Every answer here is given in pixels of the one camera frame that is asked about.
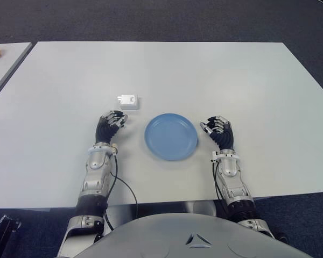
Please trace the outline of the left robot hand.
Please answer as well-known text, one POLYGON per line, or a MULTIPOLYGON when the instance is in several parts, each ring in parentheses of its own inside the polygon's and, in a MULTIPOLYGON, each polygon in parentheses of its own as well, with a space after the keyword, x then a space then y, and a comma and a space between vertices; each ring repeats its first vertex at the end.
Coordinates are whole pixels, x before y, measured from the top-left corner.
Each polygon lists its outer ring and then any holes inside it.
POLYGON ((124 127, 128 115, 119 110, 110 110, 103 114, 97 123, 95 143, 109 144, 118 130, 124 127))

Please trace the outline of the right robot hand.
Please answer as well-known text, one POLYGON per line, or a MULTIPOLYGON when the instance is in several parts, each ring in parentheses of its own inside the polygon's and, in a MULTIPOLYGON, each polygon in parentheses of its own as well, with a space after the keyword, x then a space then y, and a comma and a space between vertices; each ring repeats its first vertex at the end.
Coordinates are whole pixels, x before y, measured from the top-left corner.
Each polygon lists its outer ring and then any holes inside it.
POLYGON ((220 150, 234 150, 234 135, 229 120, 222 116, 213 116, 201 122, 202 130, 218 145, 220 150))

